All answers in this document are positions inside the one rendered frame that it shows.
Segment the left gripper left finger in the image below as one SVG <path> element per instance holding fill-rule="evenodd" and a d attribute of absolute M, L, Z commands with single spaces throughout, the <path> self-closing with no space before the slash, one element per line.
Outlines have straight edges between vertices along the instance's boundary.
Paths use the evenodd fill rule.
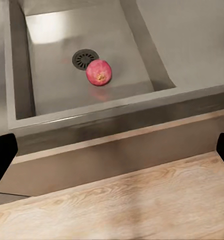
<path fill-rule="evenodd" d="M 0 136 L 0 180 L 18 152 L 18 145 L 13 133 Z"/>

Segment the vidalia onion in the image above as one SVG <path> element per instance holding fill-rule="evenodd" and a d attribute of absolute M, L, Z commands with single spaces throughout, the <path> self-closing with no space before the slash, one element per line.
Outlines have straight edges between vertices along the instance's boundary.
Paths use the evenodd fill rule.
<path fill-rule="evenodd" d="M 112 69 L 108 62 L 97 59 L 88 65 L 86 76 L 95 86 L 104 86 L 112 78 Z"/>

